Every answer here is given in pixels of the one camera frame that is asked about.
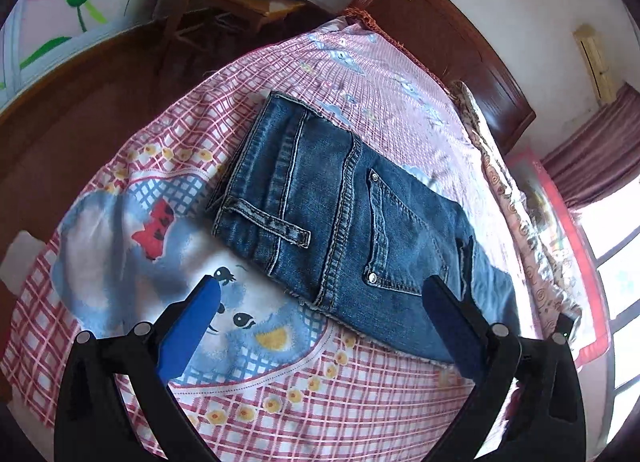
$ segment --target wooden bed frame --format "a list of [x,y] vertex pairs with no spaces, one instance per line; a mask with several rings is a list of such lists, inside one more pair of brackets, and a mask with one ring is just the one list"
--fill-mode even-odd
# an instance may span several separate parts
[[462,80],[505,154],[535,119],[498,54],[449,0],[353,0],[444,84]]

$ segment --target bed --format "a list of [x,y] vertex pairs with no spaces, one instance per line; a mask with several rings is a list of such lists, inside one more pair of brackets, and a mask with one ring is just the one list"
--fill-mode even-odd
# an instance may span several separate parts
[[[401,34],[391,38],[403,42]],[[304,100],[459,202],[492,264],[511,274],[523,336],[548,334],[560,311],[580,312],[548,277],[469,89],[444,90],[391,38],[339,17],[255,50],[138,131],[92,178],[37,256],[0,361],[14,415],[46,458],[76,334],[110,336],[126,333],[132,320],[154,321],[203,273],[237,287],[234,308],[271,327],[251,340],[221,335],[210,347],[215,368],[190,364],[170,382],[221,460],[421,460],[465,402],[472,383],[451,366],[393,352],[298,304],[211,237],[204,206],[272,90]],[[492,66],[493,74],[499,66]],[[493,76],[500,87],[505,71]],[[502,149],[532,119],[524,98],[511,97],[515,89],[513,82],[505,90],[512,105],[496,104],[489,119]],[[158,285],[159,276],[172,283]],[[117,382],[140,441],[161,454],[129,381]],[[484,450],[500,441],[507,403]]]
[[444,84],[462,80],[474,94],[501,153],[536,117],[502,60],[449,0],[353,0]]

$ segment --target maroon curtain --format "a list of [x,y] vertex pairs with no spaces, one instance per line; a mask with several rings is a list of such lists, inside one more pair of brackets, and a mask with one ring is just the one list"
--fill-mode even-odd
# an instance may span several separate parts
[[614,193],[640,174],[640,93],[625,83],[542,161],[564,203],[579,209]]

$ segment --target pink plaid pattern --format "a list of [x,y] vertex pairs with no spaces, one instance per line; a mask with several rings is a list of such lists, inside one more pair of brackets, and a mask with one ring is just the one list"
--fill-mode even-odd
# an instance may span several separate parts
[[[516,291],[527,294],[479,153],[445,93],[392,45],[359,27],[316,33],[316,39],[348,52],[364,74],[338,63],[305,35],[251,52],[133,135],[80,197],[95,190],[118,193],[148,177],[193,174],[214,185],[266,92],[280,90],[316,106],[396,164],[431,177],[435,190],[463,206],[492,263],[511,272]],[[430,122],[423,105],[406,93],[407,82],[437,111],[443,126]],[[81,329],[49,277],[60,239],[53,236],[25,282],[0,361],[7,379],[47,426],[53,426],[65,360]],[[304,360],[251,384],[172,385],[172,391],[225,461],[419,460],[460,409],[469,383],[361,338],[352,350],[344,349],[341,338],[347,333],[331,323]],[[143,443],[161,452],[126,378],[120,386]],[[300,402],[293,402],[298,397]],[[500,428],[498,421],[493,440]]]
[[[340,347],[340,330],[334,326],[330,348],[282,382],[251,385],[241,393],[213,387],[197,392],[174,388],[174,394],[222,460],[421,460],[473,385],[452,374],[443,386],[436,366],[360,341],[335,379],[324,381],[318,391],[306,389],[310,378],[321,377],[324,367],[333,363],[331,346]],[[296,387],[305,388],[299,404],[287,399]],[[145,447],[161,453],[130,387],[123,385],[123,392]],[[269,399],[281,403],[281,412],[264,409]],[[255,411],[251,428],[239,418],[246,409]],[[212,424],[212,412],[224,413],[226,422]]]

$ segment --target jeans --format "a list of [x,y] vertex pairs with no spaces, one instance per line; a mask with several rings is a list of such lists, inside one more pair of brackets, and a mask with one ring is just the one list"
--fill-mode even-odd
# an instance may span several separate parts
[[207,210],[213,234],[290,294],[395,350],[452,362],[422,307],[433,274],[519,333],[511,278],[489,263],[462,207],[282,93]]

